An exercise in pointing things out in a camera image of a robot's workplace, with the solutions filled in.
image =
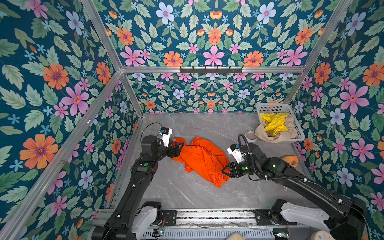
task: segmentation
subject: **cable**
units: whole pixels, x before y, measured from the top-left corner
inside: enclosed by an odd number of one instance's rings
[[[163,125],[161,125],[161,123],[159,123],[159,122],[153,122],[153,123],[149,124],[148,126],[146,126],[146,127],[144,128],[143,132],[141,133],[140,143],[141,143],[141,140],[142,140],[142,138],[143,138],[143,133],[144,133],[145,129],[147,129],[147,127],[149,127],[150,125],[155,124],[155,123],[160,124],[160,126],[163,127]]]

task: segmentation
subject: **orange garment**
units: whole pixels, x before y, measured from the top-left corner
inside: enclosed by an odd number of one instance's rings
[[[216,187],[221,187],[224,181],[228,181],[229,177],[222,174],[221,170],[228,165],[229,161],[221,149],[197,136],[190,145],[187,145],[182,137],[174,138],[174,144],[179,142],[183,142],[184,147],[180,156],[173,160],[185,163],[185,171],[196,171]]]

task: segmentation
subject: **yellow cloth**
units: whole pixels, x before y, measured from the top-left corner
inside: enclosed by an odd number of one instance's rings
[[[285,118],[289,115],[289,113],[260,113],[262,121],[266,125],[264,130],[269,132],[270,136],[276,136],[279,132],[287,131],[288,128],[284,124]]]

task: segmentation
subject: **floral wallpaper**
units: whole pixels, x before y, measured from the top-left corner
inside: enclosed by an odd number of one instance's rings
[[[114,69],[79,1],[3,1],[0,25],[2,228]],[[135,119],[119,83],[19,239],[85,237],[92,212],[108,198]]]
[[[256,112],[256,103],[282,103],[298,74],[129,74],[144,112]]]
[[[297,144],[316,181],[366,203],[372,239],[383,238],[384,5],[349,9],[296,94],[306,134]]]
[[[350,8],[355,10],[357,2]],[[126,66],[298,66],[308,58],[338,1],[96,3]],[[321,55],[328,56],[328,50]]]

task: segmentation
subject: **gray plastic basket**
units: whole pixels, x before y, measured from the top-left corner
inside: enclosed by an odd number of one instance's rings
[[[295,118],[294,126],[297,131],[297,136],[295,138],[291,138],[290,140],[286,140],[280,143],[293,143],[296,141],[303,141],[305,139],[305,135],[299,121],[296,118],[291,106],[285,103],[258,103],[256,104],[257,115],[259,116],[260,124],[263,123],[260,113],[289,113],[292,114]]]

